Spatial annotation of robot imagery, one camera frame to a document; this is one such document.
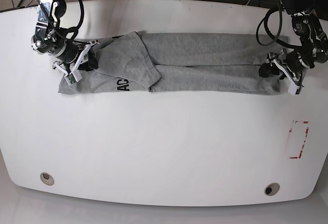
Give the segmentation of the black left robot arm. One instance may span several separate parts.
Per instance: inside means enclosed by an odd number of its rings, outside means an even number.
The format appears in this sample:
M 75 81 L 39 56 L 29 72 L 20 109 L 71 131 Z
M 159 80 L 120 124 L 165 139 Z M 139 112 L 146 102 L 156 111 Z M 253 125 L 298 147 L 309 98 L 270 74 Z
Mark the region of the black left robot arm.
M 272 43 L 283 47 L 280 53 L 269 53 L 266 63 L 259 69 L 264 78 L 280 76 L 290 81 L 288 92 L 298 95 L 303 87 L 302 82 L 307 69 L 315 63 L 327 62 L 327 34 L 318 18 L 318 11 L 323 0 L 276 0 L 277 5 L 271 8 L 259 23 L 263 26 Z M 282 17 L 285 11 L 291 16 L 292 29 L 299 37 L 301 44 L 291 45 L 279 39 L 280 33 L 273 35 L 268 27 L 270 16 L 278 12 Z

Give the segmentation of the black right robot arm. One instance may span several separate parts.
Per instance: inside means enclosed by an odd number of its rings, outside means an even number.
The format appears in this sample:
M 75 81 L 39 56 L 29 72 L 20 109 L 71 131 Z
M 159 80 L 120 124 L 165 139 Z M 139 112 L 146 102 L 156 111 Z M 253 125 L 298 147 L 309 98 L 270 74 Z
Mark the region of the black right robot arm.
M 81 71 L 91 71 L 98 68 L 98 61 L 91 48 L 99 44 L 97 40 L 83 42 L 76 40 L 84 22 L 84 5 L 78 0 L 80 18 L 77 26 L 62 28 L 60 19 L 65 15 L 67 4 L 65 0 L 37 0 L 37 24 L 31 40 L 31 46 L 39 54 L 48 54 L 57 60 L 54 69 L 64 74 L 69 86 L 82 79 Z

